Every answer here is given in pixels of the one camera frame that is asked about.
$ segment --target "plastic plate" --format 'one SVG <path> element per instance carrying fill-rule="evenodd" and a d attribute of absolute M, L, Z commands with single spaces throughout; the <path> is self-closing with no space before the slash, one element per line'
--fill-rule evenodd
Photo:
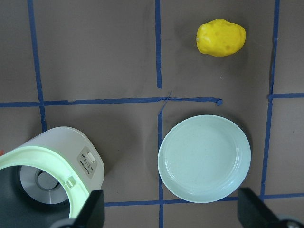
<path fill-rule="evenodd" d="M 182 121 L 164 138 L 158 170 L 177 197 L 208 203 L 240 186 L 250 160 L 248 139 L 235 123 L 220 116 L 199 115 Z"/>

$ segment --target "yellow toy potato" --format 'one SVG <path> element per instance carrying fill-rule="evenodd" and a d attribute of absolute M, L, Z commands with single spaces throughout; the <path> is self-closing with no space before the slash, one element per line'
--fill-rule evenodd
<path fill-rule="evenodd" d="M 246 31 L 242 26 L 216 19 L 199 27 L 196 44 L 203 54 L 223 57 L 239 51 L 245 39 Z"/>

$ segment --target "blue tape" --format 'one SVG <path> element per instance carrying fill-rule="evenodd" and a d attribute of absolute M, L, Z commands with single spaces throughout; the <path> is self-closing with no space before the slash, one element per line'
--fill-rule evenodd
<path fill-rule="evenodd" d="M 38 57 L 38 45 L 37 45 L 37 37 L 36 37 L 33 0 L 28 0 L 28 18 L 29 18 L 30 34 L 32 39 L 32 49 L 33 49 L 33 58 L 34 58 L 34 66 L 35 66 L 38 100 L 40 103 L 39 107 L 40 107 L 40 116 L 41 116 L 41 126 L 42 126 L 42 131 L 45 132 L 47 130 L 47 123 L 45 118 L 46 112 L 44 108 L 42 83 L 40 77 L 40 63 Z"/>
<path fill-rule="evenodd" d="M 214 97 L 150 97 L 150 98 L 122 98 L 122 99 L 96 99 L 96 100 L 75 100 L 75 101 L 44 101 L 43 105 L 38 102 L 3 102 L 0 108 L 6 107 L 39 107 L 39 106 L 61 106 L 61 105 L 104 105 L 104 104 L 132 104 L 132 103 L 155 103 L 159 101 L 192 101 L 192 102 L 214 102 L 217 106 L 221 105 L 222 99 Z"/>
<path fill-rule="evenodd" d="M 160 204 L 159 228 L 163 228 L 163 204 Z"/>
<path fill-rule="evenodd" d="M 271 94 L 271 95 L 269 95 L 269 99 L 280 99 L 280 98 L 304 98 L 304 93 Z"/>
<path fill-rule="evenodd" d="M 268 199 L 284 199 L 284 198 L 298 198 L 304 197 L 304 193 L 291 193 L 291 194 L 275 194 L 275 195 L 264 195 L 263 198 Z M 237 201 L 238 197 L 225 197 L 218 200 L 221 201 Z M 104 205 L 106 207 L 119 207 L 119 206 L 139 206 L 139 205 L 158 205 L 158 204 L 181 204 L 181 203 L 192 203 L 181 199 L 167 199 L 161 202 L 160 200 L 147 200 L 147 201 L 126 201 L 126 202 L 108 202 Z"/>
<path fill-rule="evenodd" d="M 155 0 L 156 84 L 162 88 L 161 0 Z"/>
<path fill-rule="evenodd" d="M 158 150 L 161 147 L 163 132 L 162 132 L 162 110 L 157 115 L 157 132 L 158 132 Z M 159 227 L 163 228 L 163 189 L 162 189 L 162 179 L 160 175 L 158 175 L 158 198 L 160 202 L 160 211 L 159 211 Z"/>
<path fill-rule="evenodd" d="M 276 67 L 276 51 L 279 31 L 279 12 L 280 12 L 280 0 L 275 0 L 275 16 L 274 16 L 274 29 L 273 29 L 273 57 L 271 67 L 271 80 L 270 80 L 270 94 L 273 93 L 274 82 L 275 82 L 275 67 Z"/>
<path fill-rule="evenodd" d="M 39 107 L 38 102 L 7 102 L 0 103 L 0 108 L 13 108 L 13 107 Z"/>
<path fill-rule="evenodd" d="M 104 203 L 105 207 L 119 207 L 119 206 L 139 206 L 139 205 L 158 205 L 158 200 L 148 201 L 127 201 L 127 202 L 108 202 Z"/>
<path fill-rule="evenodd" d="M 265 195 L 264 199 L 283 199 L 283 198 L 296 198 L 296 197 L 304 197 L 304 193 Z"/>
<path fill-rule="evenodd" d="M 271 68 L 271 80 L 269 88 L 269 101 L 267 110 L 267 122 L 266 122 L 266 133 L 265 133 L 265 145 L 264 145 L 264 158 L 263 158 L 263 168 L 262 168 L 262 180 L 261 180 L 261 190 L 260 199 L 264 200 L 265 187 L 266 187 L 266 176 L 267 176 L 267 165 L 268 165 L 268 153 L 269 153 L 269 140 L 270 140 L 270 130 L 271 130 L 271 117 L 272 117 L 272 95 L 275 80 L 275 67 L 276 67 L 276 50 L 277 50 L 277 40 L 278 40 L 278 30 L 279 30 L 279 12 L 280 12 L 280 0 L 275 0 L 275 13 L 274 13 L 274 29 L 273 29 L 273 59 Z"/>
<path fill-rule="evenodd" d="M 270 141 L 270 131 L 271 131 L 272 105 L 273 105 L 272 100 L 269 100 L 268 110 L 267 110 L 264 158 L 263 158 L 262 181 L 261 181 L 261 191 L 260 191 L 261 200 L 264 199 L 264 195 L 265 195 L 265 184 L 266 184 L 268 153 L 269 153 L 269 141 Z"/>
<path fill-rule="evenodd" d="M 59 105 L 104 105 L 104 104 L 132 104 L 132 103 L 156 103 L 159 101 L 193 101 L 193 102 L 213 102 L 217 106 L 222 105 L 223 101 L 220 98 L 214 97 L 194 97 L 194 98 L 179 98 L 179 97 L 147 97 L 147 98 L 121 98 L 121 99 L 96 99 L 96 100 L 75 100 L 75 101 L 45 101 L 45 106 Z"/>

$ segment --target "rice cooker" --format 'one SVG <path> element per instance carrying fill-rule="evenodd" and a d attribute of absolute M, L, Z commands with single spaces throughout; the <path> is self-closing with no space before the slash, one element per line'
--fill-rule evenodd
<path fill-rule="evenodd" d="M 56 127 L 0 156 L 1 227 L 49 227 L 76 218 L 105 167 L 79 130 Z"/>

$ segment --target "control panel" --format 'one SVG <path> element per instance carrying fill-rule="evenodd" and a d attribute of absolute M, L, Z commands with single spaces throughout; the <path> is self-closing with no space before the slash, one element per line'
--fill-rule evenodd
<path fill-rule="evenodd" d="M 77 156 L 78 164 L 82 167 L 83 171 L 91 179 L 97 167 L 97 161 L 86 146 L 83 148 L 81 153 Z"/>

